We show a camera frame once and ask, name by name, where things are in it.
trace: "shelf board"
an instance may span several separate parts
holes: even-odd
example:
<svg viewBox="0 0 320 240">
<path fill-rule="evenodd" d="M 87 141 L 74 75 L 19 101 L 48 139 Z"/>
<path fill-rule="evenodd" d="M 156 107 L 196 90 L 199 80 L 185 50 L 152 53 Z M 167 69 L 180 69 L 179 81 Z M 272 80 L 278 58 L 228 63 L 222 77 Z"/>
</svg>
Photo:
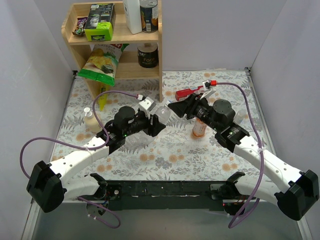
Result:
<svg viewBox="0 0 320 240">
<path fill-rule="evenodd" d="M 86 17 L 85 15 L 77 16 L 77 18 Z M 137 43 L 155 43 L 159 40 L 158 31 L 152 33 L 139 32 L 132 34 L 127 27 L 126 16 L 124 14 L 116 14 L 114 22 L 114 31 L 112 40 L 110 41 L 88 41 L 86 36 L 77 37 L 70 34 L 68 42 L 70 45 L 89 45 L 89 44 L 137 44 Z"/>
<path fill-rule="evenodd" d="M 138 63 L 137 51 L 124 51 L 120 57 L 115 79 L 158 79 L 159 65 L 145 68 Z"/>
</svg>

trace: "black can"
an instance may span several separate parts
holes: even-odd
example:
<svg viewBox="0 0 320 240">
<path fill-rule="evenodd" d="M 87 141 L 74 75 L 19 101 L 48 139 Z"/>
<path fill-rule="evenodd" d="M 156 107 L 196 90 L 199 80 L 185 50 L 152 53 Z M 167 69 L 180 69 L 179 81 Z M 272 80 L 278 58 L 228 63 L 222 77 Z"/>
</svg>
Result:
<svg viewBox="0 0 320 240">
<path fill-rule="evenodd" d="M 158 30 L 158 0 L 140 0 L 142 31 L 153 33 Z"/>
<path fill-rule="evenodd" d="M 144 43 L 138 45 L 138 62 L 141 67 L 154 68 L 158 65 L 158 45 L 156 43 Z"/>
</svg>

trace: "wooden shelf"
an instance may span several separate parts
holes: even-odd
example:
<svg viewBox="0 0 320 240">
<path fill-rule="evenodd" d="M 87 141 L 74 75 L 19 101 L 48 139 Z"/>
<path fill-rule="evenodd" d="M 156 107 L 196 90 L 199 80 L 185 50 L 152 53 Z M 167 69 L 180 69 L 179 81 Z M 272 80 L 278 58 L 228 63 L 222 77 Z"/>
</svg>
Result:
<svg viewBox="0 0 320 240">
<path fill-rule="evenodd" d="M 124 4 L 122 1 L 95 3 L 114 3 L 115 22 L 111 41 L 88 41 L 85 36 L 76 37 L 72 34 L 77 25 L 77 18 L 88 16 L 93 2 L 72 4 L 61 27 L 62 37 L 75 60 L 78 70 L 83 68 L 88 58 L 90 57 L 90 54 L 92 52 L 90 45 L 158 42 L 159 64 L 157 67 L 141 67 L 138 63 L 138 54 L 136 51 L 124 51 L 119 60 L 115 79 L 159 78 L 160 101 L 162 101 L 162 1 L 158 0 L 158 31 L 152 33 L 140 32 L 137 34 L 132 34 L 127 27 Z M 92 80 L 86 80 L 85 82 L 93 98 L 100 93 L 100 82 Z"/>
<path fill-rule="evenodd" d="M 159 40 L 158 31 L 152 33 L 139 32 L 132 34 L 127 27 L 126 16 L 124 14 L 116 14 L 114 22 L 114 31 L 112 40 L 110 41 L 88 41 L 86 36 L 77 37 L 73 34 L 70 35 L 68 42 L 70 45 L 87 45 L 87 44 L 118 44 L 118 43 L 156 43 Z"/>
</svg>

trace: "gray floor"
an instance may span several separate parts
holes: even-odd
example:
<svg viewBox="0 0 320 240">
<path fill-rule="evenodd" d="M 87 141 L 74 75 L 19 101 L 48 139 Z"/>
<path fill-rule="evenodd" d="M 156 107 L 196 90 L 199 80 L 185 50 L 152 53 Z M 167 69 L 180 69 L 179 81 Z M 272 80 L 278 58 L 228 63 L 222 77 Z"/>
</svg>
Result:
<svg viewBox="0 0 320 240">
<path fill-rule="evenodd" d="M 84 203 L 63 203 L 55 211 L 40 211 L 33 240 L 300 240 L 297 222 L 274 205 L 262 202 L 239 226 L 228 229 L 230 217 L 209 214 L 202 209 L 124 210 L 122 220 L 111 229 L 89 218 Z M 107 213 L 103 218 L 115 220 Z"/>
</svg>

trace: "floral pattern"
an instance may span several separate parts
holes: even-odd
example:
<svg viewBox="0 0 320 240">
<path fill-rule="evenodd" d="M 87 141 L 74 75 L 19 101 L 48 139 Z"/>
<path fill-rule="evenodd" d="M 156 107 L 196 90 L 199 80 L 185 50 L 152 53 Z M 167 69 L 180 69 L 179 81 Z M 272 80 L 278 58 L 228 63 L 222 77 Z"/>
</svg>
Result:
<svg viewBox="0 0 320 240">
<path fill-rule="evenodd" d="M 176 91 L 200 86 L 202 81 L 207 79 L 236 83 L 244 89 L 255 126 L 263 142 L 268 142 L 244 71 L 164 71 L 162 92 L 165 100 L 157 105 L 163 106 L 166 100 L 176 101 Z M 157 79 L 118 80 L 112 90 L 143 94 L 159 100 Z M 217 99 L 231 102 L 236 112 L 246 109 L 241 92 L 233 86 L 217 86 L 216 93 L 208 101 L 212 104 Z M 77 77 L 58 134 L 60 141 L 82 146 L 94 137 L 84 123 L 83 114 L 83 109 L 91 106 L 92 99 L 86 84 L 81 77 Z M 123 94 L 111 93 L 107 96 L 104 110 L 97 112 L 106 123 L 122 106 L 130 106 L 137 110 L 138 100 Z M 204 137 L 194 137 L 192 134 L 194 122 L 194 119 L 179 118 L 171 112 L 166 129 L 152 143 L 149 145 L 139 143 L 134 149 L 124 145 L 111 155 L 92 163 L 73 178 L 98 173 L 106 180 L 224 181 L 237 171 L 253 178 L 258 176 L 259 171 L 249 162 L 221 147 L 209 127 Z M 256 137 L 248 116 L 241 126 Z M 56 144 L 51 160 L 60 159 L 72 151 L 72 148 Z"/>
</svg>

